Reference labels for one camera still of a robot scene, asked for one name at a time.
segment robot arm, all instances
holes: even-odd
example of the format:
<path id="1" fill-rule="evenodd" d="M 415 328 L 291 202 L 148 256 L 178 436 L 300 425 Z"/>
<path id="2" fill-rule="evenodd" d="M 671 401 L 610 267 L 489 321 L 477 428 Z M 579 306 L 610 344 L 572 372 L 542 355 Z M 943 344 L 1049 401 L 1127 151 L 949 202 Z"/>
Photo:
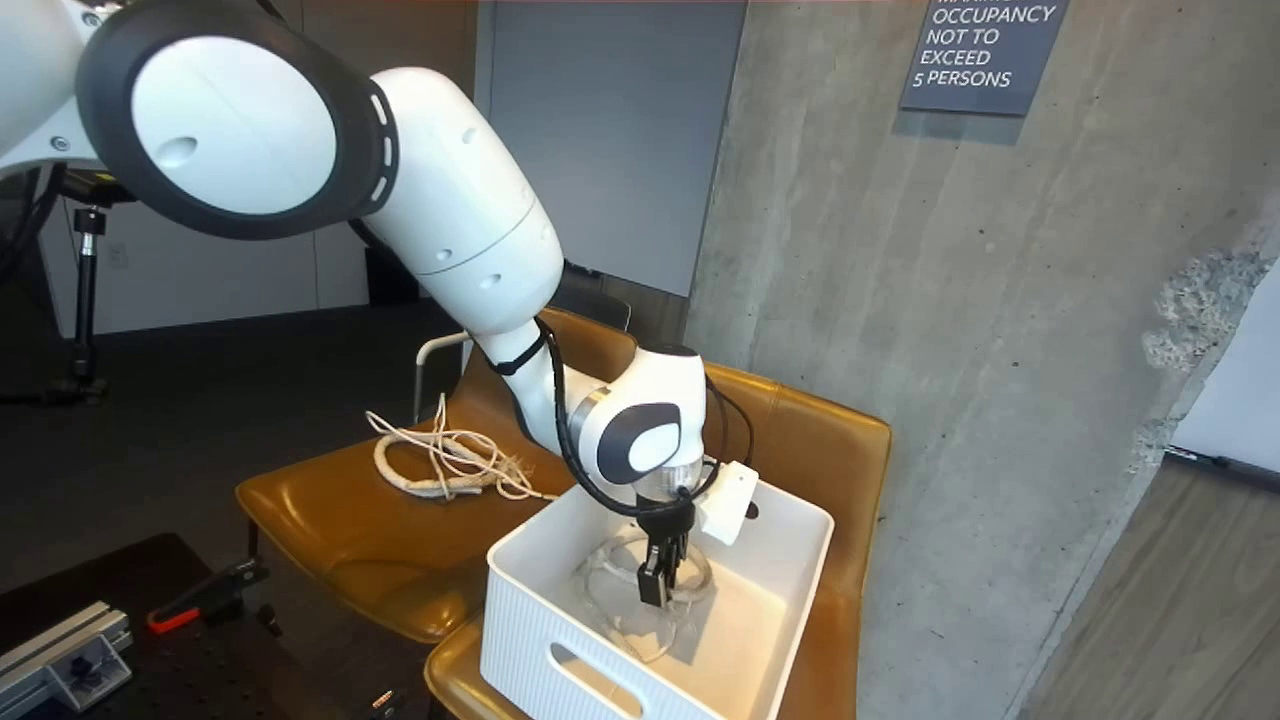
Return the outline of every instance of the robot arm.
<path id="1" fill-rule="evenodd" d="M 103 162 L 162 216 L 240 241 L 360 221 L 471 333 L 527 436 L 646 523 L 642 596 L 670 601 L 707 482 L 704 365 L 637 352 L 613 385 L 560 365 L 536 324 L 563 267 L 555 228 L 452 79 L 368 79 L 254 0 L 10 5 L 0 174 Z"/>

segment white plastic box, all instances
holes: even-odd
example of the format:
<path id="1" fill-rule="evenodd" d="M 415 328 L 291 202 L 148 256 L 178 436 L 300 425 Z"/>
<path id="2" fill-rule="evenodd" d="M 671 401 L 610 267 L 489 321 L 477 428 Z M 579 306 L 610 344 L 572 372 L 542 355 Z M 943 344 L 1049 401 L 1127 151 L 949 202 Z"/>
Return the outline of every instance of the white plastic box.
<path id="1" fill-rule="evenodd" d="M 626 523 L 572 489 L 489 552 L 481 671 L 527 715 L 775 715 L 806 636 L 831 515 L 772 482 L 732 548 L 701 538 L 713 601 L 661 660 L 617 644 L 585 596 L 585 558 Z"/>

